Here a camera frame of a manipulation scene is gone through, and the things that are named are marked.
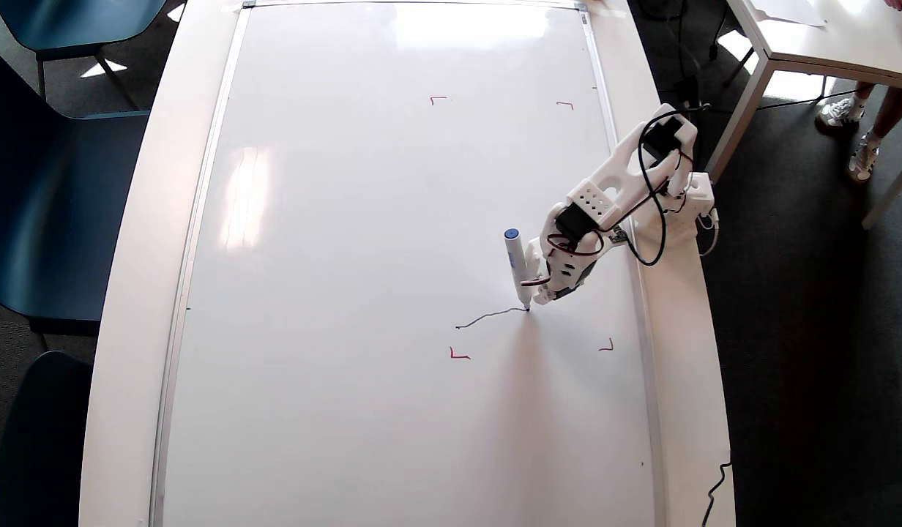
person's leg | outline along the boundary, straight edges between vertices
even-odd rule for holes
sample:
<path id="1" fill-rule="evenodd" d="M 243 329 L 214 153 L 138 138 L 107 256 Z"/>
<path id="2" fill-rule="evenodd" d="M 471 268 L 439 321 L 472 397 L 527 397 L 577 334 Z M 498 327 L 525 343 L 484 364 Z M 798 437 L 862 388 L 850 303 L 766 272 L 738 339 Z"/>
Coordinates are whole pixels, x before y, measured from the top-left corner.
<path id="1" fill-rule="evenodd" d="M 880 141 L 902 119 L 902 88 L 887 88 L 884 102 L 880 105 L 873 127 L 864 134 L 858 143 L 858 149 L 849 160 L 849 176 L 863 183 L 869 180 L 873 164 L 880 154 Z"/>
<path id="2" fill-rule="evenodd" d="M 902 119 L 902 88 L 887 88 L 884 102 L 880 104 L 877 118 L 873 120 L 871 131 L 876 137 L 883 139 Z"/>
<path id="3" fill-rule="evenodd" d="M 863 83 L 862 81 L 858 81 L 855 84 L 855 97 L 860 100 L 867 100 L 867 97 L 871 96 L 871 92 L 873 91 L 872 83 Z"/>
<path id="4" fill-rule="evenodd" d="M 853 130 L 864 116 L 864 104 L 873 91 L 872 83 L 858 83 L 855 93 L 822 106 L 816 114 L 816 129 L 826 134 Z"/>

white desk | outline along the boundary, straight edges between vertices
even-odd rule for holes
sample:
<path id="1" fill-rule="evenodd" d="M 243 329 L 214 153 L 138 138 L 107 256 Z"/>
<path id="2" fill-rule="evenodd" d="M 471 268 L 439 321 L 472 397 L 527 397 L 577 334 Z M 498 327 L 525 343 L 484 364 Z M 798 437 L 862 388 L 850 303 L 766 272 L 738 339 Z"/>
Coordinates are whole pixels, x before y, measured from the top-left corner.
<path id="1" fill-rule="evenodd" d="M 615 125 L 629 130 L 658 105 L 624 2 L 591 4 L 609 76 Z M 204 147 L 238 13 L 230 2 L 191 2 L 165 68 L 133 177 L 107 291 L 94 366 L 81 484 L 82 525 L 147 525 L 165 351 Z M 649 426 L 665 470 L 659 525 L 694 525 L 728 460 L 728 426 L 711 315 L 695 246 L 666 251 L 644 272 L 658 412 Z M 733 490 L 716 491 L 709 524 L 733 525 Z"/>
<path id="2" fill-rule="evenodd" d="M 830 75 L 902 88 L 902 12 L 880 0 L 811 0 L 826 26 L 768 19 L 750 0 L 728 0 L 759 63 L 708 161 L 717 181 L 775 71 Z M 864 220 L 869 228 L 902 190 L 902 174 Z"/>

drawn line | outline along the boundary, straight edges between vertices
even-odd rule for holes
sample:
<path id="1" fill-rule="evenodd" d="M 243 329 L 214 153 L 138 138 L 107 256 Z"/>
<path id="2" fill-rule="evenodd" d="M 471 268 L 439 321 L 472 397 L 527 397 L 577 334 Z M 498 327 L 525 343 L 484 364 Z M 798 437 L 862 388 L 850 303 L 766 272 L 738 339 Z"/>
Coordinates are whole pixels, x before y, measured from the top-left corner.
<path id="1" fill-rule="evenodd" d="M 454 348 L 451 346 L 448 346 L 448 348 L 451 350 L 451 358 L 466 358 L 467 360 L 471 360 L 471 356 L 456 356 L 454 354 Z"/>
<path id="2" fill-rule="evenodd" d="M 473 326 L 474 324 L 477 324 L 478 321 L 481 321 L 481 320 L 483 320 L 483 319 L 485 319 L 485 318 L 487 318 L 487 317 L 492 317 L 493 315 L 501 315 L 501 314 L 504 314 L 504 313 L 510 313 L 510 311 L 525 311 L 525 313 L 528 313 L 528 312 L 529 312 L 529 310 L 527 310 L 527 308 L 525 308 L 525 307 L 511 307 L 511 308 L 509 308 L 509 310 L 497 311 L 497 313 L 487 313 L 487 314 L 485 314 L 485 315 L 480 315 L 479 317 L 477 317 L 477 318 L 475 318 L 474 320 L 470 321 L 470 323 L 464 324 L 464 326 L 454 326 L 454 328 L 455 328 L 455 329 L 463 329 L 463 328 L 465 328 L 465 327 L 471 327 L 471 326 Z"/>

red corner mark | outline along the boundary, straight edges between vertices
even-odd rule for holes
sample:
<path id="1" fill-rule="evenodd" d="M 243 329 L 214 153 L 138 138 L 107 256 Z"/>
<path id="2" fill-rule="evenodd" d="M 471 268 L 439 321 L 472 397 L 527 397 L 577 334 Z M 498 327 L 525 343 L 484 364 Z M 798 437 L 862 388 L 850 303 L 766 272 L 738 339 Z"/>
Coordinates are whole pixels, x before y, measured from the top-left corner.
<path id="1" fill-rule="evenodd" d="M 456 356 L 454 354 L 454 348 L 452 348 L 451 346 L 448 346 L 448 349 L 451 350 L 451 358 L 466 358 L 467 360 L 471 360 L 470 356 Z"/>

black cable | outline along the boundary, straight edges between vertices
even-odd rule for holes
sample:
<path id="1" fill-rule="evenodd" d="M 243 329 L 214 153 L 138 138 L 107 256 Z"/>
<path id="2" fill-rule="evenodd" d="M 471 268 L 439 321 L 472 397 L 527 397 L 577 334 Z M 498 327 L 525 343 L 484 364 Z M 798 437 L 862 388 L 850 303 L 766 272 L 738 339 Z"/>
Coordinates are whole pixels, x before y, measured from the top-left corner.
<path id="1" fill-rule="evenodd" d="M 715 497 L 713 493 L 718 490 L 718 487 L 721 487 L 721 484 L 725 482 L 725 467 L 731 466 L 730 461 L 723 465 L 718 465 L 718 470 L 721 471 L 721 479 L 718 480 L 718 483 L 715 483 L 715 486 L 712 487 L 711 490 L 708 491 L 708 508 L 705 509 L 705 517 L 701 519 L 701 527 L 705 527 L 708 523 L 708 516 L 712 514 L 712 506 L 715 505 Z"/>
<path id="2" fill-rule="evenodd" d="M 658 123 L 665 117 L 675 116 L 679 114 L 679 116 L 686 116 L 688 113 L 695 113 L 696 111 L 704 111 L 708 109 L 707 105 L 702 105 L 697 108 L 688 108 L 685 110 L 672 110 L 666 111 L 666 113 L 659 114 L 659 116 L 653 117 L 646 123 L 646 126 L 643 127 L 642 131 L 639 133 L 639 140 L 636 141 L 636 159 L 639 161 L 639 170 L 643 174 L 643 182 L 646 183 L 646 187 L 649 190 L 649 197 L 652 198 L 652 202 L 656 205 L 656 212 L 659 214 L 659 221 L 662 223 L 662 237 L 659 240 L 659 250 L 656 251 L 656 256 L 651 261 L 646 261 L 643 259 L 639 253 L 636 252 L 636 247 L 633 246 L 632 241 L 628 237 L 626 242 L 627 246 L 630 248 L 630 253 L 632 253 L 636 260 L 639 260 L 639 263 L 643 264 L 643 266 L 655 266 L 655 264 L 659 261 L 663 256 L 663 250 L 666 249 L 666 215 L 663 213 L 663 206 L 659 203 L 659 198 L 656 197 L 656 189 L 653 189 L 652 183 L 649 183 L 649 176 L 646 173 L 646 164 L 643 163 L 643 143 L 646 139 L 646 132 L 649 130 L 653 124 Z"/>
<path id="3" fill-rule="evenodd" d="M 848 91 L 846 91 L 846 92 L 841 92 L 841 93 L 837 93 L 837 94 L 827 94 L 827 96 L 818 96 L 818 97 L 816 97 L 815 99 L 809 99 L 809 100 L 794 100 L 794 101 L 792 101 L 792 102 L 782 102 L 782 103 L 779 103 L 779 104 L 769 104 L 769 105 L 767 105 L 767 106 L 760 106 L 760 107 L 759 107 L 758 109 L 756 109 L 755 111 L 769 110 L 770 108 L 779 108 L 779 107 L 782 107 L 782 106 L 792 106 L 793 104 L 803 104 L 804 102 L 819 102 L 819 100 L 829 99 L 829 97 L 838 97 L 838 96 L 840 96 L 840 94 L 853 94 L 853 93 L 855 93 L 856 91 L 858 91 L 858 90 L 848 90 Z"/>
<path id="4" fill-rule="evenodd" d="M 756 108 L 754 111 L 769 110 L 770 108 L 782 108 L 783 106 L 792 106 L 793 104 L 805 104 L 805 103 L 809 103 L 809 102 L 819 102 L 820 100 L 832 99 L 832 97 L 838 97 L 841 94 L 853 94 L 857 91 L 858 90 L 847 90 L 847 91 L 843 91 L 843 92 L 838 92 L 837 94 L 826 94 L 825 97 L 819 96 L 819 97 L 816 97 L 815 99 L 792 100 L 789 102 L 782 102 L 779 104 L 768 104 L 767 106 L 760 106 L 760 107 Z M 708 106 L 707 110 L 711 111 L 711 113 L 723 113 L 726 116 L 730 116 L 730 114 L 734 113 L 733 110 L 722 110 L 720 108 L 716 108 L 713 106 Z"/>

